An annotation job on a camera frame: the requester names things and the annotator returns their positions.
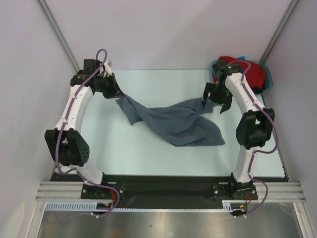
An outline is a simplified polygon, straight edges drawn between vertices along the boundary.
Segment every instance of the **red wire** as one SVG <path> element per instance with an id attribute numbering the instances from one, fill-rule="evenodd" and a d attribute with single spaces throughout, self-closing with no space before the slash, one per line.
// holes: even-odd
<path id="1" fill-rule="evenodd" d="M 247 203 L 247 205 L 249 205 L 250 203 L 251 203 L 251 197 L 249 196 L 249 194 L 248 193 L 246 193 L 246 199 L 248 199 L 249 200 L 249 202 Z"/>
<path id="2" fill-rule="evenodd" d="M 112 194 L 112 199 L 113 199 L 113 202 L 115 202 L 115 195 L 114 195 L 114 192 L 112 190 L 109 191 L 109 193 Z"/>

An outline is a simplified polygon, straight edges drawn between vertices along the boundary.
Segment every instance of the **metal floor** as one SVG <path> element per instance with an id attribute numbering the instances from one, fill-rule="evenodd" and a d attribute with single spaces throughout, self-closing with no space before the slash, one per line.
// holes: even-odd
<path id="1" fill-rule="evenodd" d="M 246 219 L 228 213 L 111 212 L 98 220 L 83 215 L 48 224 L 74 214 L 46 211 L 38 238 L 303 237 L 292 203 L 266 203 Z"/>

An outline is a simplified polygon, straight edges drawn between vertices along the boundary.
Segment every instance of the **gray towel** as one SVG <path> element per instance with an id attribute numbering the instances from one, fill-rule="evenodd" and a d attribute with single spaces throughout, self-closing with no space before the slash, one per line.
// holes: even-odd
<path id="1" fill-rule="evenodd" d="M 216 104 L 203 109 L 201 98 L 186 100 L 167 108 L 146 108 L 128 95 L 116 100 L 131 125 L 144 121 L 163 140 L 174 146 L 211 146 L 225 144 L 218 126 L 201 117 L 213 112 Z"/>

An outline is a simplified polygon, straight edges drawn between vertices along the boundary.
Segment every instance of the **white wall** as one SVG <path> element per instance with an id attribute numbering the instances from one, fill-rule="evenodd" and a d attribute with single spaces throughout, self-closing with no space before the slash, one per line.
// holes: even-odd
<path id="1" fill-rule="evenodd" d="M 291 180 L 300 181 L 317 223 L 317 1 L 300 1 L 267 60 L 281 148 Z"/>
<path id="2" fill-rule="evenodd" d="M 290 0 L 47 0 L 77 61 L 106 48 L 113 69 L 207 69 L 260 60 Z"/>
<path id="3" fill-rule="evenodd" d="M 3 1 L 0 34 L 1 231 L 20 202 L 28 218 L 52 171 L 44 132 L 63 111 L 73 71 L 35 0 Z"/>

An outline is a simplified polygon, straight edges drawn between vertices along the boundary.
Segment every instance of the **vertical metal pole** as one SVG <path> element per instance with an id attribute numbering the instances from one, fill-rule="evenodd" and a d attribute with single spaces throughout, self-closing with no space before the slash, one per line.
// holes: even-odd
<path id="1" fill-rule="evenodd" d="M 300 0 L 292 0 L 290 2 L 290 4 L 289 4 L 284 16 L 282 17 L 281 22 L 279 23 L 275 33 L 273 34 L 273 37 L 272 37 L 270 43 L 268 44 L 266 50 L 264 51 L 264 53 L 263 53 L 263 55 L 261 57 L 261 60 L 260 60 L 261 63 L 265 63 L 268 55 L 271 53 L 274 45 L 276 44 L 276 42 L 277 42 L 278 38 L 280 37 L 282 31 L 284 30 L 288 20 L 290 19 L 291 15 L 293 14 L 293 12 L 294 12 L 296 6 L 298 5 L 299 1 Z"/>
<path id="2" fill-rule="evenodd" d="M 63 36 L 48 4 L 45 0 L 36 0 L 36 2 L 39 4 L 40 9 L 42 10 L 43 15 L 45 16 L 46 20 L 48 21 L 49 25 L 51 26 L 51 29 L 53 30 L 58 42 L 60 43 L 60 46 L 62 47 L 63 51 L 65 52 L 67 58 L 69 59 L 70 63 L 72 64 L 74 70 L 77 72 L 79 71 L 79 65 L 74 57 L 73 52 L 71 51 L 67 41 L 65 40 L 65 37 Z"/>

